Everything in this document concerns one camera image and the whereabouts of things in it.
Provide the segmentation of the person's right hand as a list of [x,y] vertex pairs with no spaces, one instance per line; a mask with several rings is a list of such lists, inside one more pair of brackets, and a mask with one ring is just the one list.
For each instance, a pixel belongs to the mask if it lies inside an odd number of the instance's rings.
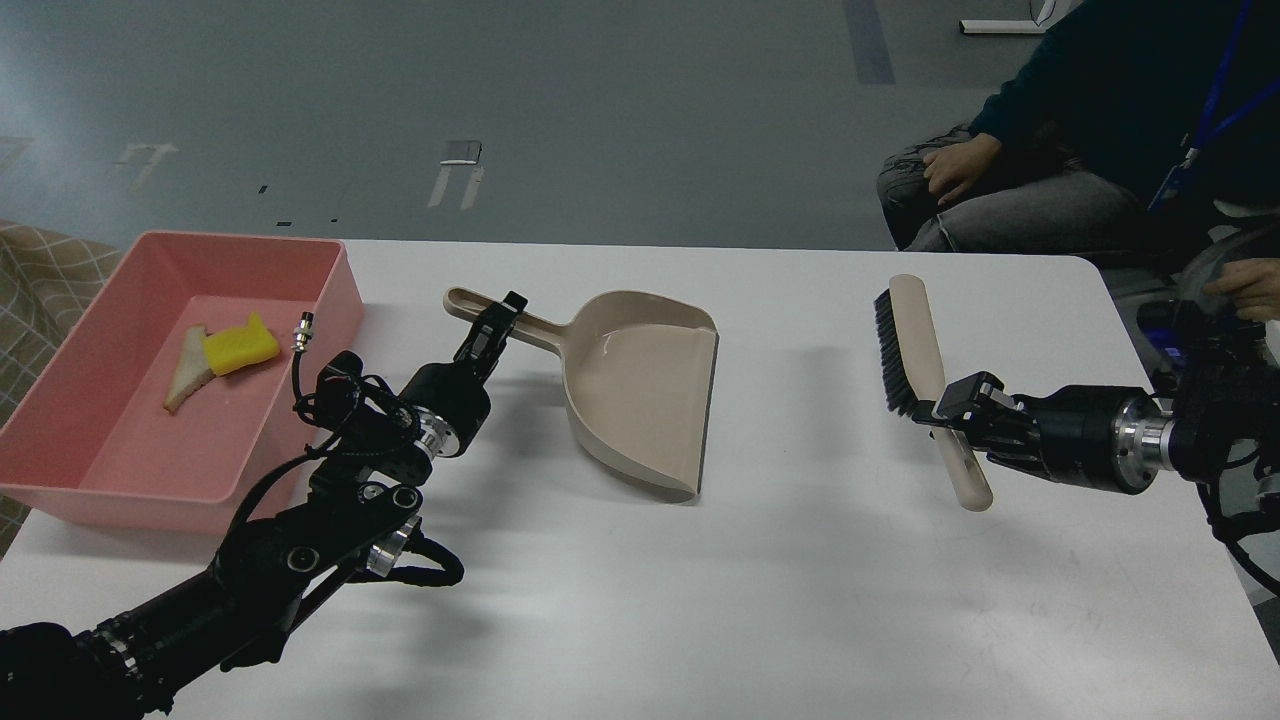
[[923,178],[937,206],[954,205],[969,195],[1002,149],[998,138],[979,133],[968,141],[925,152],[922,158]]

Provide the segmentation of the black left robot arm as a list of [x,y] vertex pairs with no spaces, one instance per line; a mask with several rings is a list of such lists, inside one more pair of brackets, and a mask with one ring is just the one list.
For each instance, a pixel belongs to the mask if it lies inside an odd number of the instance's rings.
[[347,584],[458,584],[463,565],[421,530],[421,488],[486,420],[485,389],[526,299],[481,306],[448,363],[402,391],[335,355],[294,413],[329,430],[244,496],[210,564],[141,606],[74,634],[54,623],[3,633],[5,719],[142,719],[172,711],[205,673],[279,661]]

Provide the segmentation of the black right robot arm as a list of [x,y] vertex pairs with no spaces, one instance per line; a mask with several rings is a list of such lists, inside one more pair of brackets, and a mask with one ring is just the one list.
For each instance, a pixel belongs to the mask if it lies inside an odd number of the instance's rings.
[[1196,484],[1213,537],[1257,583],[1277,579],[1242,548],[1277,529],[1277,368],[1265,329],[1190,300],[1143,305],[1140,333],[1164,368],[1152,391],[1065,386],[1007,395],[978,372],[918,400],[911,419],[956,430],[988,460],[1043,480],[1139,495],[1161,470]]

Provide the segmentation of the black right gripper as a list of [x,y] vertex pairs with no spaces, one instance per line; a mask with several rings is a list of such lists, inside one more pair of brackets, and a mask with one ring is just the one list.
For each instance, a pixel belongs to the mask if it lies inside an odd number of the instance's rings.
[[[1021,411],[1030,424],[1006,423]],[[1139,388],[1065,386],[1012,397],[997,375],[978,372],[945,387],[932,419],[966,427],[969,445],[989,461],[1059,484],[1139,495],[1174,469],[1174,420]]]

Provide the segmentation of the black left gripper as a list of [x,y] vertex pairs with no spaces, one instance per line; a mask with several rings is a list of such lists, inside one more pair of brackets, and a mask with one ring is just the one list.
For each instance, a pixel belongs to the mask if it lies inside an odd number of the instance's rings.
[[417,407],[428,428],[422,437],[436,457],[466,451],[492,410],[484,383],[495,370],[506,342],[527,306],[509,291],[502,300],[472,291],[453,292],[453,315],[472,325],[452,363],[430,363],[410,378],[399,400]]

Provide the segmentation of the person's left hand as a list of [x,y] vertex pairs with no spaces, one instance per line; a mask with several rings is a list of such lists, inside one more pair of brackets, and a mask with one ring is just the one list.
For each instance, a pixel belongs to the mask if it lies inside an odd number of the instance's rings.
[[1204,286],[1210,296],[1229,297],[1247,322],[1279,320],[1279,259],[1251,258],[1224,263]]

